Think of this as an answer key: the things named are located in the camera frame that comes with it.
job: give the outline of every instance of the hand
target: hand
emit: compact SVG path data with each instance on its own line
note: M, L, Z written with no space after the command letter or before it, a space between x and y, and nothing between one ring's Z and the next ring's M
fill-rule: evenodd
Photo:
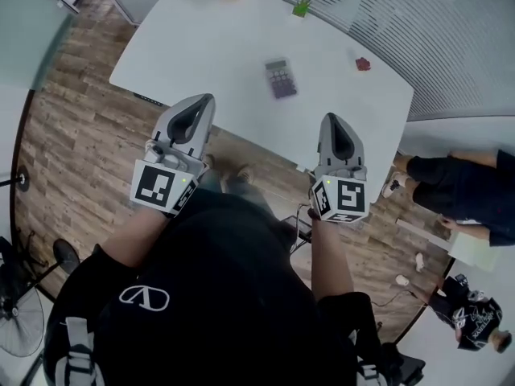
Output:
M453 219L449 219L448 217L440 216L438 218L438 222L440 222L443 226L450 230L458 228L458 224L456 223L456 221Z

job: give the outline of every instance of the small green plant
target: small green plant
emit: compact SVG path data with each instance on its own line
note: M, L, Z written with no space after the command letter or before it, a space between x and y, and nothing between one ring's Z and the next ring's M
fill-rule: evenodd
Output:
M300 0L300 2L297 2L297 4L293 7L293 14L302 18L306 17L310 5L311 0Z

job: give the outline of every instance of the red object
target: red object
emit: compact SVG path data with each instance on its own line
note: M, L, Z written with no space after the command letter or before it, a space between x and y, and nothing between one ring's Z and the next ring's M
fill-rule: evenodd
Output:
M367 72L370 70L370 62L365 57L356 59L356 67L360 72Z

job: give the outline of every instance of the sneaker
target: sneaker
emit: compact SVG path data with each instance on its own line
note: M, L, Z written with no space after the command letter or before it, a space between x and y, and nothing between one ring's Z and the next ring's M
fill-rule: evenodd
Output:
M383 190L381 190L381 194L385 198L389 198L394 191L396 191L401 184L398 182L397 175L399 175L398 171L395 171L388 179L388 182L383 186Z
M212 154L206 154L202 161L209 166L211 170L215 169L215 156Z
M410 280L406 276L402 276L401 274L395 277L395 281L399 286L408 286L410 284Z
M249 165L243 166L238 171L237 177L244 179L248 184L254 183L254 170Z
M417 256L415 256L415 262L417 263L416 270L417 272L422 272L422 269L424 269L424 255L421 253L417 253Z

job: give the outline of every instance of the wooden floor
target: wooden floor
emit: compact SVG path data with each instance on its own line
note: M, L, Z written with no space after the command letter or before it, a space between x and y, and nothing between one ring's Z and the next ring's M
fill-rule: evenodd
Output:
M19 164L27 166L31 189L16 192L16 224L25 239L35 231L33 253L52 262L52 243L68 240L85 259L134 210L129 202L134 160L163 111L109 84L120 54L134 33L109 0L83 0L80 15L36 93L23 133ZM306 201L308 178L295 165L215 128L208 152L234 166L255 165L259 186L278 218L295 214ZM403 273L432 289L428 277L440 275L449 257L440 248L401 230L397 218L432 232L434 214L398 193L380 198L370 216L340 228L356 289L377 303L386 303L399 288ZM426 255L426 270L414 271L417 252ZM310 248L292 257L299 276L309 285ZM54 272L43 287L57 295L63 273ZM420 302L402 294L387 307L375 308L383 322L382 340L395 339L416 315Z

